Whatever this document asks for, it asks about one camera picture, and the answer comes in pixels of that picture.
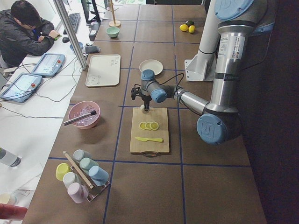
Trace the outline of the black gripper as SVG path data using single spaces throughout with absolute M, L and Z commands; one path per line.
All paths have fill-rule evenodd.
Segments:
M 131 99 L 135 100 L 136 97 L 141 97 L 144 101 L 144 110 L 147 111 L 150 109 L 150 101 L 152 100 L 150 95 L 146 95 L 143 93 L 143 89 L 141 87 L 133 87 L 131 89 Z

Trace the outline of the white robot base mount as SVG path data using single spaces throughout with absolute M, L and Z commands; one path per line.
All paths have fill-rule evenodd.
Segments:
M 216 59 L 213 54 L 198 52 L 193 59 L 185 60 L 187 81 L 213 81 Z

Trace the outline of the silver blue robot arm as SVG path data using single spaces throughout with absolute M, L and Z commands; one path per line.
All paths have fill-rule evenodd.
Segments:
M 202 37 L 199 44 L 199 54 L 209 55 L 217 50 L 220 39 L 220 34 L 218 32 L 218 24 L 220 20 L 215 15 L 215 3 L 216 0 L 210 1 Z
M 131 98 L 141 97 L 144 110 L 150 101 L 161 103 L 172 98 L 199 115 L 197 132 L 201 139 L 218 145 L 241 134 L 236 108 L 236 88 L 246 45 L 251 36 L 273 29 L 277 9 L 275 0 L 210 1 L 199 50 L 185 60 L 188 81 L 212 81 L 209 101 L 182 89 L 179 85 L 163 85 L 147 69 L 141 73 L 141 85 L 133 87 Z

